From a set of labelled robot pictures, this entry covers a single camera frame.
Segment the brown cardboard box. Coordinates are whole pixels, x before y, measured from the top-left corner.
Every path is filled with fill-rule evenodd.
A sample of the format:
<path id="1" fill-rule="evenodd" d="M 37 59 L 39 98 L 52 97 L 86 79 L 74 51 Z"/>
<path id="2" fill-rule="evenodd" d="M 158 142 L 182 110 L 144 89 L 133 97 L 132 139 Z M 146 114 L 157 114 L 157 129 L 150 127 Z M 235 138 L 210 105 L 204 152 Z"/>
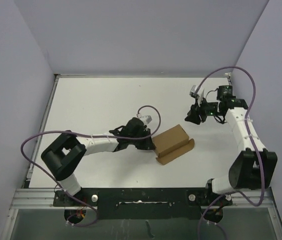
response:
<path id="1" fill-rule="evenodd" d="M 195 146 L 194 139 L 188 136 L 180 124 L 153 137 L 152 141 L 155 146 L 156 160 L 161 165 L 179 158 Z"/>

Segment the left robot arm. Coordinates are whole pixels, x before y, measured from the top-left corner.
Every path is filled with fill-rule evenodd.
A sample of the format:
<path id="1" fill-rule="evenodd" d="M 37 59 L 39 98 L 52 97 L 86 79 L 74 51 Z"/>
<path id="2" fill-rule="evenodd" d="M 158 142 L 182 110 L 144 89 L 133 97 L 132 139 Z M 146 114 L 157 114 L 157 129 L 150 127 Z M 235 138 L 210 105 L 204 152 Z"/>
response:
<path id="1" fill-rule="evenodd" d="M 59 135 L 41 154 L 61 187 L 66 190 L 65 200 L 72 206 L 82 201 L 81 186 L 74 171 L 83 157 L 125 150 L 129 145 L 138 150 L 151 151 L 155 146 L 147 125 L 152 118 L 149 115 L 134 117 L 126 125 L 110 130 L 102 137 L 78 137 L 69 133 Z"/>

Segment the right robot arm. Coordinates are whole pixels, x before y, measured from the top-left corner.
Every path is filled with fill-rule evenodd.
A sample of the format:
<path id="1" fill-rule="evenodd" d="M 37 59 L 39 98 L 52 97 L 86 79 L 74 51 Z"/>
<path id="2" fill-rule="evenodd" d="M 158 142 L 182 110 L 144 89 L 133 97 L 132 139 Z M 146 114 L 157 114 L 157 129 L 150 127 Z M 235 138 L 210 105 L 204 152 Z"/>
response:
<path id="1" fill-rule="evenodd" d="M 196 85 L 191 88 L 190 96 L 195 99 L 195 103 L 191 105 L 185 121 L 199 125 L 207 117 L 214 117 L 218 123 L 230 126 L 238 146 L 238 156 L 229 172 L 223 177 L 212 179 L 211 187 L 203 191 L 204 201 L 212 205 L 224 193 L 241 189 L 267 189 L 278 157 L 261 142 L 253 121 L 247 114 L 246 101 L 236 98 L 230 85 L 217 88 L 216 102 L 207 102 L 204 89 Z"/>

